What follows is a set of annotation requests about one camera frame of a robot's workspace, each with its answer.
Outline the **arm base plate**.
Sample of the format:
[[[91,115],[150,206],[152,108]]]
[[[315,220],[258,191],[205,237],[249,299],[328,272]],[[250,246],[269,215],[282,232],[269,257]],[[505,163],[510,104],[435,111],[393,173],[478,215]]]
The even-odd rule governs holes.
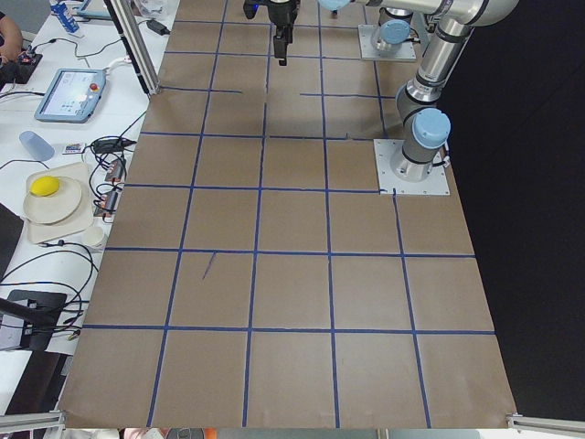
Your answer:
[[[412,42],[389,44],[381,38],[377,25],[359,25],[361,59],[392,62],[414,62],[417,59]]]
[[[414,164],[403,155],[403,143],[399,139],[374,140],[379,191],[389,195],[449,196],[441,155],[436,153],[428,164]]]

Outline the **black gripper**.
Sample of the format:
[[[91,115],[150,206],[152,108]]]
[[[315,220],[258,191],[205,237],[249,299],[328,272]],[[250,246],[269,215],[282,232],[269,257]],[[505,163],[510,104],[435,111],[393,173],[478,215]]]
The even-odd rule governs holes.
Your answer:
[[[277,26],[272,39],[274,57],[280,66],[287,65],[288,46],[293,42],[293,24],[298,16],[298,0],[269,1],[267,3],[270,21]]]

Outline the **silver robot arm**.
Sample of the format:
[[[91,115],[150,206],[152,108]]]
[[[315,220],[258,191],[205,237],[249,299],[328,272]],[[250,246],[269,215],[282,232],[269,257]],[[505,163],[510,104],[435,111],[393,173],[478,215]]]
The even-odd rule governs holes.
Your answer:
[[[390,167],[398,178],[419,183],[431,173],[433,159],[450,135],[451,122],[447,114],[436,108],[436,103],[473,28],[503,20],[518,2],[365,1],[363,4],[440,18],[416,75],[396,95],[405,140],[390,158]]]
[[[373,42],[378,49],[389,50],[410,37],[410,22],[413,17],[411,11],[380,7],[378,12],[378,29],[373,36]]]

